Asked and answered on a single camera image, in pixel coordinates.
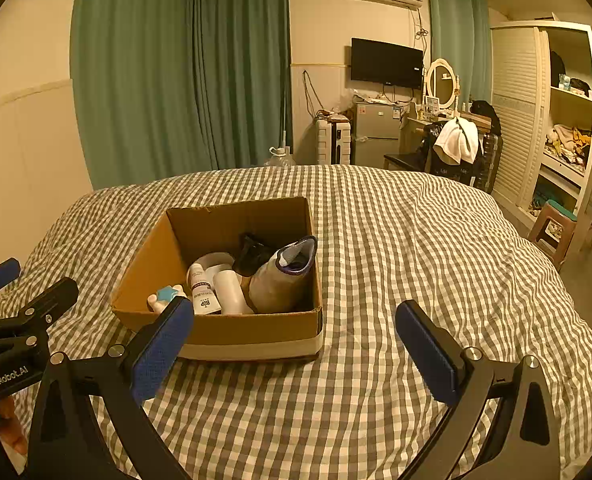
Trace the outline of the left human hand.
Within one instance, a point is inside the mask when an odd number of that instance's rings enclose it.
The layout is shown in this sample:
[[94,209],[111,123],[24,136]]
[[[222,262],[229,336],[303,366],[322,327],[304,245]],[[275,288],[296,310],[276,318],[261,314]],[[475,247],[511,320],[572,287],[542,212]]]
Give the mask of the left human hand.
[[28,442],[15,413],[15,403],[11,396],[0,399],[0,440],[20,456],[27,456]]

